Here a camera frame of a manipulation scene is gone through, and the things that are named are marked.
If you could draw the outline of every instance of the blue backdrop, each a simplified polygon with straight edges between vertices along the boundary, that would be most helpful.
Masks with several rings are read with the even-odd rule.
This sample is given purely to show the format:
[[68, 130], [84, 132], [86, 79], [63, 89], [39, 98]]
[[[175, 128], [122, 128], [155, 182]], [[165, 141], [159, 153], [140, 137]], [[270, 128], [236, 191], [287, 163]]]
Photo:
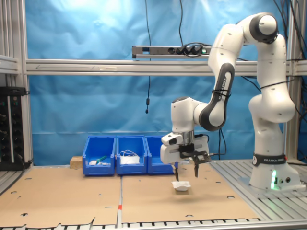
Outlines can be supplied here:
[[[183, 8], [185, 44], [212, 44], [223, 25], [258, 12], [273, 13], [283, 34], [273, 1], [183, 0]], [[148, 0], [148, 15], [153, 46], [181, 44], [179, 0]], [[132, 46], [149, 45], [143, 0], [26, 0], [26, 27], [28, 58], [131, 60]], [[240, 57], [257, 60], [257, 49], [245, 46]], [[52, 165], [81, 155], [88, 135], [165, 135], [171, 131], [171, 101], [188, 95], [208, 102], [214, 77], [152, 77], [149, 114], [148, 76], [30, 76], [29, 81], [34, 163]], [[254, 129], [248, 103], [258, 91], [235, 77], [232, 93], [222, 159], [250, 159]], [[218, 132], [208, 134], [210, 152], [216, 153]]]

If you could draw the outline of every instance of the white object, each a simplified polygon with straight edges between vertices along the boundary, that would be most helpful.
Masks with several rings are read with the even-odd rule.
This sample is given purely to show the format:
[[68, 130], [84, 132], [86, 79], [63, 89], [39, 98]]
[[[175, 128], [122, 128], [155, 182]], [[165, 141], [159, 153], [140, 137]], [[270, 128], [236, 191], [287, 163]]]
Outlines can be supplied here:
[[189, 181], [172, 181], [172, 184], [177, 191], [187, 191], [191, 187]]
[[100, 165], [111, 165], [110, 163], [106, 163], [106, 162], [99, 162], [98, 164], [100, 164]]
[[89, 164], [89, 165], [96, 165], [96, 164], [97, 164], [97, 161], [90, 161], [88, 164]]
[[123, 153], [123, 155], [120, 155], [120, 163], [121, 164], [139, 164], [140, 163], [140, 157], [135, 152], [130, 151], [129, 149], [120, 152], [119, 154]]

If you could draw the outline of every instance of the white cable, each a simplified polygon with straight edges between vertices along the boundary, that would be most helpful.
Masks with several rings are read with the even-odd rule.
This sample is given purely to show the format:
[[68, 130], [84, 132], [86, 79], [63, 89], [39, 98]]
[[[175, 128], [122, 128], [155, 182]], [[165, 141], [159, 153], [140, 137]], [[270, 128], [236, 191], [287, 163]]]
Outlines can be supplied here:
[[135, 157], [138, 157], [139, 155], [136, 154], [135, 152], [132, 152], [131, 150], [129, 149], [126, 149], [125, 151], [122, 151], [120, 152], [119, 154], [123, 153], [123, 157], [125, 156], [125, 154], [127, 155], [126, 157], [129, 157], [129, 156], [135, 156]]

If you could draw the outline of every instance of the blue plastic bin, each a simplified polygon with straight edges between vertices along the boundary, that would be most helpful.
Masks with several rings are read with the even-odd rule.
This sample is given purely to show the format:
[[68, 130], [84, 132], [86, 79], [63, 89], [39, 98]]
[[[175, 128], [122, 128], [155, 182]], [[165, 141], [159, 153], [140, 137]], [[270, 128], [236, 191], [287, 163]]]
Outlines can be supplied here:
[[[82, 155], [83, 174], [86, 176], [114, 175], [115, 173], [115, 142], [116, 136], [89, 136]], [[102, 162], [110, 165], [89, 165], [107, 156]]]
[[162, 136], [146, 136], [146, 147], [148, 152], [148, 174], [174, 174], [170, 164], [164, 164], [160, 158]]
[[[121, 164], [120, 152], [130, 150], [140, 157], [139, 164]], [[117, 136], [117, 168], [118, 175], [146, 174], [147, 173], [147, 149], [144, 136]]]

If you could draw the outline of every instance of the slotted metal table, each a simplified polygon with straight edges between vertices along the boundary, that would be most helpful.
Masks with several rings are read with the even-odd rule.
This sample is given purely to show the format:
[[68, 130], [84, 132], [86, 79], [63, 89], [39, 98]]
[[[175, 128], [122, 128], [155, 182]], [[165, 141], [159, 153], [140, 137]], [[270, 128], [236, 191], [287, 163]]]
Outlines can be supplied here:
[[[271, 230], [307, 229], [307, 192], [291, 192], [280, 194], [266, 194], [256, 198], [242, 183], [240, 178], [251, 176], [251, 160], [213, 161], [210, 165], [232, 186], [244, 201], [259, 215], [254, 219], [218, 219], [203, 221], [176, 221], [153, 223], [121, 223], [121, 210], [118, 210], [116, 225], [93, 226], [91, 224], [79, 226], [57, 226], [46, 230], [100, 230], [100, 229], [248, 229], [260, 228]], [[292, 165], [301, 175], [307, 176], [307, 167]], [[0, 193], [6, 189], [21, 172], [0, 172]], [[122, 204], [122, 189], [120, 188], [119, 205]], [[25, 230], [22, 228], [3, 228], [0, 230]]]

